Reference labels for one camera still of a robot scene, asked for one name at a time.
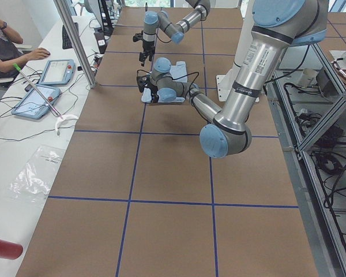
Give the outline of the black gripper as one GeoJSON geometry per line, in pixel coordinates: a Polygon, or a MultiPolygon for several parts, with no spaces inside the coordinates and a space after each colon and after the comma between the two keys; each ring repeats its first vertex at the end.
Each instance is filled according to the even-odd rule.
{"type": "Polygon", "coordinates": [[[146,57],[148,57],[148,61],[152,61],[152,58],[155,54],[155,41],[142,41],[143,52],[139,53],[139,61],[141,64],[144,64],[146,61],[146,57]]]}
{"type": "Polygon", "coordinates": [[[151,94],[151,103],[157,103],[159,101],[158,87],[153,83],[152,77],[148,78],[148,88],[151,94]]]}

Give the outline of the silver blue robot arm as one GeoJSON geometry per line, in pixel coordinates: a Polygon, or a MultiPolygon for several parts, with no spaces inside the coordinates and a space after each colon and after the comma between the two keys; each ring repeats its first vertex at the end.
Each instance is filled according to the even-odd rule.
{"type": "Polygon", "coordinates": [[[168,13],[163,10],[158,12],[145,11],[144,28],[133,36],[133,42],[142,41],[143,51],[139,54],[139,61],[142,66],[145,65],[147,59],[151,61],[155,54],[158,29],[166,34],[170,41],[179,44],[191,27],[206,20],[211,9],[210,1],[197,0],[187,1],[187,3],[193,8],[193,11],[175,24],[169,19],[168,13]]]}
{"type": "Polygon", "coordinates": [[[262,87],[288,47],[324,39],[328,6],[328,1],[255,1],[250,15],[252,41],[223,107],[194,85],[174,80],[171,62],[163,57],[148,75],[152,101],[188,99],[207,120],[200,131],[200,144],[208,156],[223,158],[245,151],[251,144],[246,120],[262,87]]]}

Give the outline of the person's hand on mouse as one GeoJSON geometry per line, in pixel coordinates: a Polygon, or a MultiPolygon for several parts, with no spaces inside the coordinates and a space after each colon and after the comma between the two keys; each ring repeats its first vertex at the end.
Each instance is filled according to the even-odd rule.
{"type": "Polygon", "coordinates": [[[41,60],[41,59],[45,59],[45,58],[49,57],[50,55],[51,55],[51,53],[47,49],[37,48],[28,54],[28,58],[30,61],[41,60]]]}

